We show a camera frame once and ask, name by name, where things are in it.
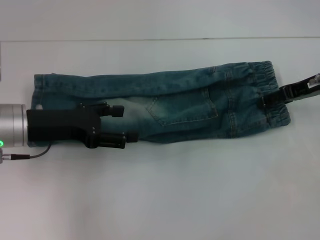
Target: white table surface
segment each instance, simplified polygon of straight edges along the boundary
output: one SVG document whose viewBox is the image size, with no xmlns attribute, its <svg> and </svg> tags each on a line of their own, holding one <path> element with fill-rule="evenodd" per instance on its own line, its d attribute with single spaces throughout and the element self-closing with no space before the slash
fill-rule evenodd
<svg viewBox="0 0 320 240">
<path fill-rule="evenodd" d="M 319 0 L 1 0 L 0 41 L 319 37 Z"/>
<path fill-rule="evenodd" d="M 320 71 L 320 39 L 2 42 L 1 103 L 34 74 L 139 74 L 270 60 L 280 85 Z M 255 136 L 126 149 L 52 147 L 0 166 L 6 240 L 318 240 L 320 97 Z M 38 153 L 40 148 L 8 152 Z"/>
</svg>

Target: elastic waistband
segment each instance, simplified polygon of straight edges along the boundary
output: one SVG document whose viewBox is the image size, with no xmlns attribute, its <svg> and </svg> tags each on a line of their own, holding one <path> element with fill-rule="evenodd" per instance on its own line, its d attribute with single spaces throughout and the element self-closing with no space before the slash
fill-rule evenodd
<svg viewBox="0 0 320 240">
<path fill-rule="evenodd" d="M 249 63 L 253 70 L 259 97 L 262 98 L 279 90 L 275 70 L 270 61 Z M 280 102 L 272 107 L 264 108 L 271 128 L 286 126 L 290 123 L 290 115 L 286 104 Z"/>
</svg>

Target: jeans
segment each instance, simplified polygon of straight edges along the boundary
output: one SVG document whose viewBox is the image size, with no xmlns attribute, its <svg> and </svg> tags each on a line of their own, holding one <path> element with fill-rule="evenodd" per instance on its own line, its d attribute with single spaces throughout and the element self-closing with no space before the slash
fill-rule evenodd
<svg viewBox="0 0 320 240">
<path fill-rule="evenodd" d="M 284 103 L 257 106 L 261 97 L 278 89 L 270 61 L 136 75 L 38 74 L 31 108 L 123 105 L 123 117 L 101 118 L 104 132 L 138 131 L 140 140 L 174 143 L 238 138 L 288 125 Z"/>
</svg>

